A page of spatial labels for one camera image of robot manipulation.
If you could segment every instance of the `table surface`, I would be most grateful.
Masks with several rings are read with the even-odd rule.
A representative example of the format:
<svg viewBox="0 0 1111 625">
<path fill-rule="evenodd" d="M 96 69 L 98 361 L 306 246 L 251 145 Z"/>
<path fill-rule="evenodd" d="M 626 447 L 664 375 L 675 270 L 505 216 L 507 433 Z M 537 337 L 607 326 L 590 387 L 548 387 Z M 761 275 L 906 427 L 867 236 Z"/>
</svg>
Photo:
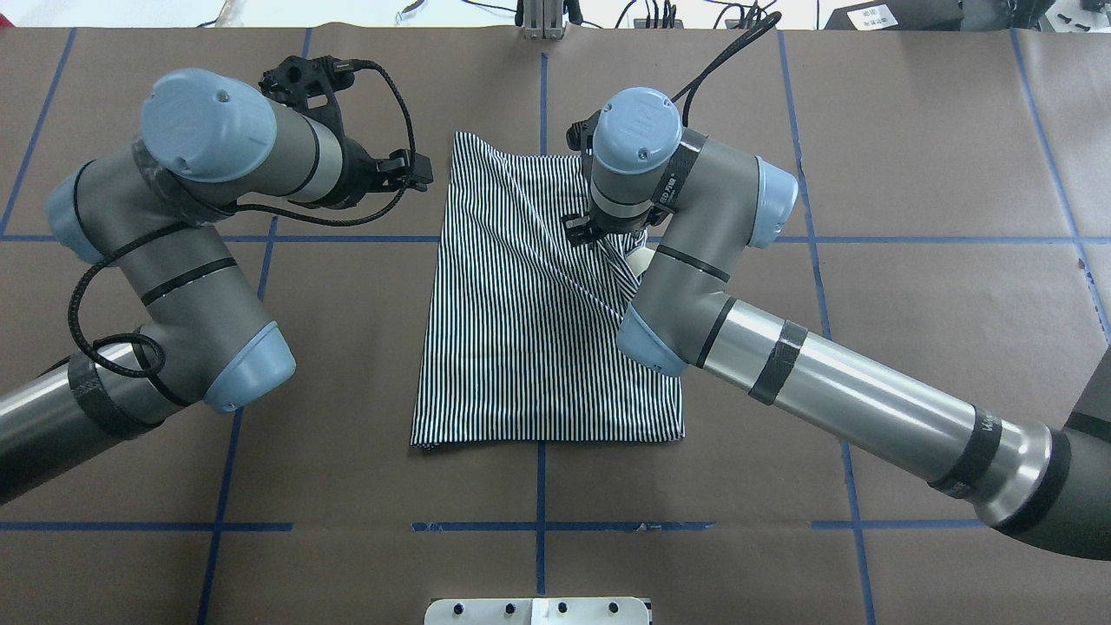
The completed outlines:
<svg viewBox="0 0 1111 625">
<path fill-rule="evenodd" d="M 234 416 L 183 411 L 0 508 L 0 621 L 416 623 L 436 597 L 538 594 L 651 597 L 659 623 L 1104 621 L 1108 563 L 1005 538 L 702 372 L 683 377 L 677 444 L 407 446 L 452 134 L 567 152 L 571 121 L 628 85 L 675 89 L 730 40 L 0 31 L 3 391 L 72 352 L 64 304 L 83 269 L 50 235 L 47 194 L 133 135 L 171 69 L 253 82 L 291 53 L 374 59 L 437 175 L 348 231 L 220 225 L 298 374 Z M 1004 419 L 1059 427 L 1109 339 L 1109 53 L 1111 39 L 1031 32 L 761 39 L 705 82 L 692 127 L 804 172 L 803 193 L 731 291 Z M 402 144 L 372 75 L 341 103 L 371 153 Z M 144 319 L 114 271 L 83 314 L 90 336 Z"/>
</svg>

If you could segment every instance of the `blue joint cap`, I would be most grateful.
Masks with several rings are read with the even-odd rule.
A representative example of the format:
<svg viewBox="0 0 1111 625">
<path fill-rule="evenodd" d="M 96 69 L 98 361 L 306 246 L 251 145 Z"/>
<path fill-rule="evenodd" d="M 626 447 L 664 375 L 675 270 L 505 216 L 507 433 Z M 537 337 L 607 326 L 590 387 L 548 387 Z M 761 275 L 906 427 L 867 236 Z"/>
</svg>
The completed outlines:
<svg viewBox="0 0 1111 625">
<path fill-rule="evenodd" d="M 70 173 L 69 178 L 61 184 L 54 187 L 47 196 L 47 222 L 50 223 L 50 231 L 58 239 L 58 242 L 73 250 L 78 258 L 96 264 L 104 255 L 97 251 L 89 236 L 81 228 L 81 221 L 77 218 L 77 179 L 80 169 Z"/>
<path fill-rule="evenodd" d="M 665 376 L 678 377 L 687 363 L 675 355 L 652 329 L 637 314 L 632 305 L 625 311 L 618 331 L 618 350 L 649 370 Z"/>
<path fill-rule="evenodd" d="M 614 173 L 644 173 L 668 162 L 682 135 L 682 117 L 667 95 L 632 87 L 602 107 L 594 159 Z"/>
<path fill-rule="evenodd" d="M 278 322 L 270 322 L 220 372 L 204 403 L 218 413 L 233 413 L 281 386 L 294 370 L 297 362 Z"/>
<path fill-rule="evenodd" d="M 278 137 L 270 101 L 246 82 L 190 68 L 154 83 L 142 105 L 142 139 L 162 167 L 197 182 L 227 182 L 258 169 Z"/>
<path fill-rule="evenodd" d="M 760 157 L 757 157 L 757 162 L 760 165 L 760 194 L 749 246 L 764 248 L 779 236 L 783 224 L 790 219 L 794 201 L 799 199 L 799 181 Z"/>
</svg>

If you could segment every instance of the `white label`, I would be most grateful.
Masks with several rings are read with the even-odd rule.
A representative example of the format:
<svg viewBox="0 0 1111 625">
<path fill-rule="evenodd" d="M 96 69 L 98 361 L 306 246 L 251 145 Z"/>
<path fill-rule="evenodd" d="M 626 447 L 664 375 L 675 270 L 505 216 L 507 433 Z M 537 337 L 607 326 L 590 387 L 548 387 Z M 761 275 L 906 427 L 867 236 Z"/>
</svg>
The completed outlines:
<svg viewBox="0 0 1111 625">
<path fill-rule="evenodd" d="M 857 30 L 879 30 L 899 24 L 899 21 L 891 14 L 891 9 L 887 4 L 857 9 L 855 11 L 849 11 L 847 14 L 852 20 L 852 26 L 857 27 Z"/>
</svg>

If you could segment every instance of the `robotic arm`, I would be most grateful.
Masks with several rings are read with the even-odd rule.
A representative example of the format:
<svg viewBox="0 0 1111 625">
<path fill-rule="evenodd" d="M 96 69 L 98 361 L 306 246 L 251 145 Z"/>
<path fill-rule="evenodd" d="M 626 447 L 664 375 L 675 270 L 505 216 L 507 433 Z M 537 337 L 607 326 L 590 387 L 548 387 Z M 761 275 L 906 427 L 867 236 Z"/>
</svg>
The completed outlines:
<svg viewBox="0 0 1111 625">
<path fill-rule="evenodd" d="M 663 93 L 627 89 L 568 131 L 590 181 L 573 244 L 671 222 L 618 347 L 669 376 L 705 370 L 967 500 L 990 527 L 1061 554 L 1111 560 L 1111 351 L 1060 432 L 1013 424 L 724 292 L 742 249 L 794 204 L 793 177 L 684 128 Z"/>
<path fill-rule="evenodd" d="M 359 69 L 379 71 L 393 90 L 409 149 L 374 159 L 343 134 L 336 91 Z M 0 504 L 183 407 L 203 401 L 231 413 L 292 376 L 281 331 L 212 226 L 248 208 L 237 198 L 254 191 L 342 209 L 367 192 L 397 191 L 388 209 L 404 189 L 423 191 L 432 181 L 403 101 L 376 63 L 289 57 L 259 84 L 261 93 L 201 69 L 162 77 L 143 104 L 141 138 L 90 161 L 51 193 L 51 230 L 93 264 L 79 292 L 96 270 L 118 264 L 151 323 L 138 336 L 90 345 L 74 298 L 70 327 L 81 352 L 0 396 Z M 318 95 L 327 103 L 309 108 Z M 350 221 L 304 218 L 354 224 L 383 211 Z"/>
</svg>

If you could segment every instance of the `folded fabric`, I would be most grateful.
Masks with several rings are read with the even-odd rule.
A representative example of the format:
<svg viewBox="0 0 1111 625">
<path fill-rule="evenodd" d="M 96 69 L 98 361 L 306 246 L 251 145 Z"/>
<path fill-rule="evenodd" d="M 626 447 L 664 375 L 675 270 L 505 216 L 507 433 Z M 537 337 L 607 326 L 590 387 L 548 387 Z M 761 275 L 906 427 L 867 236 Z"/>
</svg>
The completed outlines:
<svg viewBox="0 0 1111 625">
<path fill-rule="evenodd" d="M 456 135 L 412 445 L 665 442 L 683 436 L 679 381 L 615 345 L 643 232 L 572 248 L 575 155 L 518 155 Z"/>
</svg>

